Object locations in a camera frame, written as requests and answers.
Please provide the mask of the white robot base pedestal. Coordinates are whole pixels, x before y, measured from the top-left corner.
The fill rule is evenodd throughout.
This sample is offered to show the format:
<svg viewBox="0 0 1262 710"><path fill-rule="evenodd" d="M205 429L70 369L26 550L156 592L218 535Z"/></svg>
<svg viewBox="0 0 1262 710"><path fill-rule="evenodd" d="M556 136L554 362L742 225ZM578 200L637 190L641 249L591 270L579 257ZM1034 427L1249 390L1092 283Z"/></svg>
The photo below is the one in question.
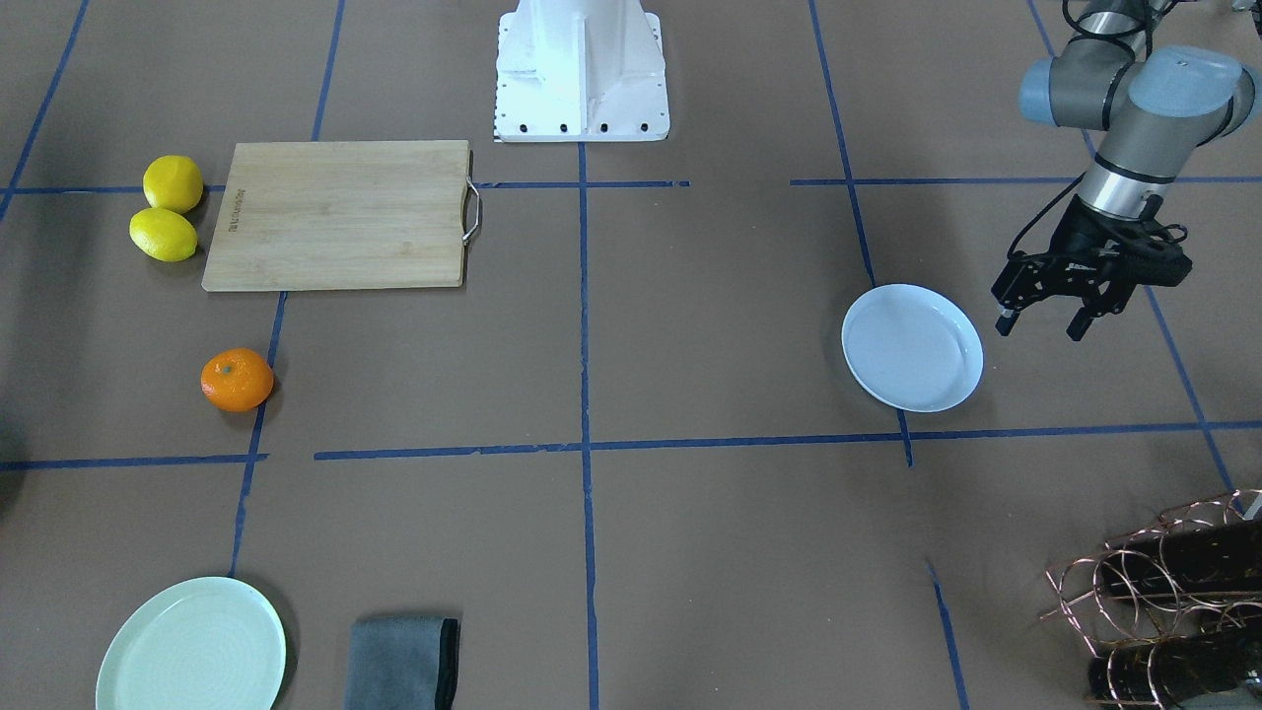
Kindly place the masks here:
<svg viewBox="0 0 1262 710"><path fill-rule="evenodd" d="M520 1L498 18L493 139L663 141L660 18L639 1Z"/></svg>

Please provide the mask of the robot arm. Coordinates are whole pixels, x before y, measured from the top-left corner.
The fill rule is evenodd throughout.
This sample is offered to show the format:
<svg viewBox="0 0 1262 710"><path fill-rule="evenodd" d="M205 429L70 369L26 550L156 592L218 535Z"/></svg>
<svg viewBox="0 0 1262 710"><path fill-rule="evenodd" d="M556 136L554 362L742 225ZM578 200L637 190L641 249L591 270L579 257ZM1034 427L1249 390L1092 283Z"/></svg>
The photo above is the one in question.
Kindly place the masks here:
<svg viewBox="0 0 1262 710"><path fill-rule="evenodd" d="M1153 45L1171 10L1170 1L1064 8L1070 40L1023 74L1023 117L1103 139L1092 165L1056 195L1065 211L1047 248L1007 248L991 289L1000 335L1029 306L1074 298L1066 333L1082 340L1095 320L1124 311L1137 288L1176 288L1190 274L1188 231L1164 224L1159 211L1196 148L1259 113L1259 71L1198 45Z"/></svg>

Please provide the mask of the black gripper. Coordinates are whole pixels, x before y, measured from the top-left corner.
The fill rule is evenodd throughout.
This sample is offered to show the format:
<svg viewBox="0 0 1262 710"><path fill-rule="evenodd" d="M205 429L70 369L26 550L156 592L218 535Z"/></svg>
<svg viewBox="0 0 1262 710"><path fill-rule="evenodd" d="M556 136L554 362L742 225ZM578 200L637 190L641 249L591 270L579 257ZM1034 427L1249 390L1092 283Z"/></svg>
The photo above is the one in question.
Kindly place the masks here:
<svg viewBox="0 0 1262 710"><path fill-rule="evenodd" d="M1046 251L1034 253L1018 250L1029 230L1039 224L1058 202L1054 199L1034 219L1029 219L1007 248L1005 269L991 288L1000 311L994 323L1000 335L1010 335L1021 311L1032 303L1053 296L1082 298L1082 308L1066 327L1070 340L1079 342L1095 320L1123 311L1131 289L1140 286L1112 275L1118 256L1116 235L1128 226L1145 222L1159 224L1156 214L1164 206L1164 198L1145 195L1136 219L1118 219L1073 197L1053 231Z"/></svg>

